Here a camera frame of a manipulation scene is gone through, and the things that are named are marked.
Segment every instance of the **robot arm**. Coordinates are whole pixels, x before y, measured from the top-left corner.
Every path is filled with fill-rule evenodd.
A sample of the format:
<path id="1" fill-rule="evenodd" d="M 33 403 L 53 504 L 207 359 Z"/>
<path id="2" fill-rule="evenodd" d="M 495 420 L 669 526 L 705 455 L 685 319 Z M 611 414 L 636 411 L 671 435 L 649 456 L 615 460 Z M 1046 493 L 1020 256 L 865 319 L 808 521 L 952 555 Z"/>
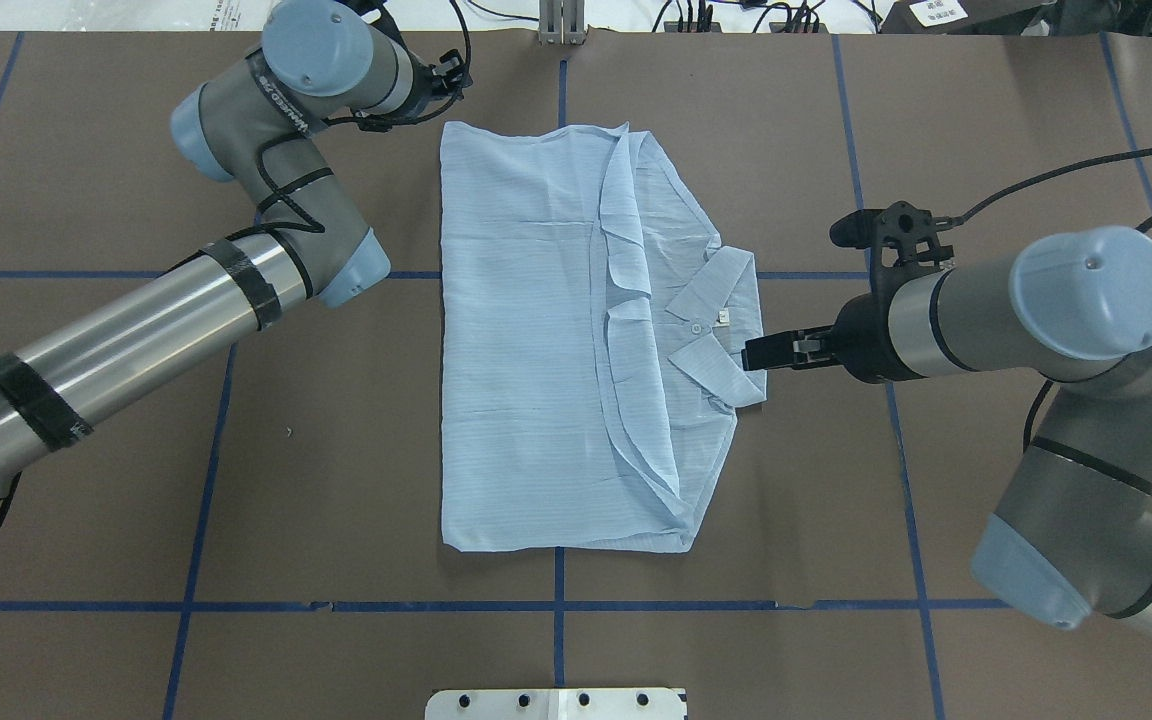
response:
<path id="1" fill-rule="evenodd" d="M 204 357 L 310 297 L 336 306 L 389 273 L 308 137 L 340 108 L 372 129 L 411 123 L 431 99 L 458 94 L 468 74 L 457 54 L 426 67 L 364 22 L 358 13 L 382 1 L 285 1 L 260 47 L 175 109 L 183 154 L 212 179 L 237 179 L 265 222 L 0 357 L 0 500 L 20 469 Z"/>
<path id="2" fill-rule="evenodd" d="M 887 382 L 1028 366 L 1061 382 L 973 575 L 1056 628 L 1097 611 L 1152 635 L 1152 241 L 1129 228 L 1059 234 L 952 270 L 937 222 L 904 202 L 844 218 L 831 236 L 870 251 L 873 291 L 831 327 L 751 341 L 746 369 L 841 364 Z"/>

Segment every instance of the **white floor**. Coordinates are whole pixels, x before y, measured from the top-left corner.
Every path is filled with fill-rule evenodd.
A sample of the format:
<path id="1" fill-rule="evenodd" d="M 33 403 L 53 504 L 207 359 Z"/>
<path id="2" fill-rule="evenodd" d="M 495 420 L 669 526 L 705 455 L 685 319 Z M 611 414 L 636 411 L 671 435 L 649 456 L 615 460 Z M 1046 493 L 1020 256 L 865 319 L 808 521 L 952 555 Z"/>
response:
<path id="1" fill-rule="evenodd" d="M 41 31 L 207 31 L 260 29 L 276 0 L 0 0 L 0 29 Z M 539 0 L 477 0 L 493 10 L 535 15 Z M 687 0 L 681 0 L 682 6 Z M 886 17 L 893 0 L 874 0 Z M 495 18 L 461 1 L 471 29 L 535 26 L 521 20 Z M 646 32 L 660 12 L 660 0 L 586 0 L 586 22 L 627 32 Z M 447 0 L 392 0 L 387 8 L 403 29 L 456 29 Z M 831 32 L 872 33 L 873 24 L 852 0 L 826 0 L 818 13 Z M 718 5 L 714 20 L 725 32 L 750 32 L 761 10 Z M 677 17 L 667 10 L 666 20 Z M 781 20 L 773 12 L 767 20 Z M 767 32 L 764 22 L 760 32 Z"/>

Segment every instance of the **velcro strap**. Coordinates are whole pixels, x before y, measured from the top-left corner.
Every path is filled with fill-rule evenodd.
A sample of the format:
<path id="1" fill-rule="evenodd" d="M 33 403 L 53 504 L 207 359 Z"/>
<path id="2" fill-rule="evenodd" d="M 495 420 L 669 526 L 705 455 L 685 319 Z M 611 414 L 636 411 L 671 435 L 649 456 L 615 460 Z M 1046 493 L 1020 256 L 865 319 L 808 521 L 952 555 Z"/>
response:
<path id="1" fill-rule="evenodd" d="M 83 420 L 35 369 L 12 353 L 0 356 L 0 392 L 47 450 L 61 450 L 92 434 L 88 420 Z"/>
<path id="2" fill-rule="evenodd" d="M 238 247 L 228 240 L 212 242 L 211 245 L 204 247 L 200 252 L 225 268 L 225 272 L 229 273 L 229 278 L 237 285 L 238 290 L 242 290 L 243 295 L 247 296 L 248 304 L 252 306 L 252 313 L 256 313 L 257 331 L 265 329 L 282 318 L 283 304 L 278 301 L 278 291 L 274 290 L 274 286 L 265 282 L 265 275 L 256 267 L 251 258 L 248 258 L 247 252 L 238 250 Z"/>
<path id="3" fill-rule="evenodd" d="M 301 100 L 296 99 L 291 88 L 283 85 L 283 82 L 275 76 L 270 69 L 270 63 L 265 61 L 265 54 L 259 50 L 247 56 L 247 69 L 252 74 L 252 79 L 256 81 L 256 86 L 265 96 L 265 100 L 270 100 L 270 105 L 273 105 L 274 109 L 283 113 L 291 122 L 291 127 L 296 128 L 296 132 L 308 137 L 328 129 L 328 124 L 323 122 L 323 118 L 316 118 L 314 114 L 305 109 L 305 105 L 301 105 Z"/>

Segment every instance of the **light blue shirt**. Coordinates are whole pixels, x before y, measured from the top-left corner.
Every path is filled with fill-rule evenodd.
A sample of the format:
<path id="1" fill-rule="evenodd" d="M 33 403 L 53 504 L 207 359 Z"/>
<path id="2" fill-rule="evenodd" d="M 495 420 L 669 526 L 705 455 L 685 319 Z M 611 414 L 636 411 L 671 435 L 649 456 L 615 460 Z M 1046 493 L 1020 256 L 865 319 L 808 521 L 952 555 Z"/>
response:
<path id="1" fill-rule="evenodd" d="M 444 129 L 444 540 L 685 552 L 767 396 L 755 257 L 650 132 Z"/>

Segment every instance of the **folded shirt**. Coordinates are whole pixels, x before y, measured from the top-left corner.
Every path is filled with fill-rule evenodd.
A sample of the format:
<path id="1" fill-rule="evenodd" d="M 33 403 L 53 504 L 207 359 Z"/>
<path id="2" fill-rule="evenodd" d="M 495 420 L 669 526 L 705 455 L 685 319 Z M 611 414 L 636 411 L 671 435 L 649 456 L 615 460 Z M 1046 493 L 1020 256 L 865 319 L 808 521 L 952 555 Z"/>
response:
<path id="1" fill-rule="evenodd" d="M 444 129 L 444 540 L 685 552 L 767 396 L 752 253 L 650 132 Z"/>

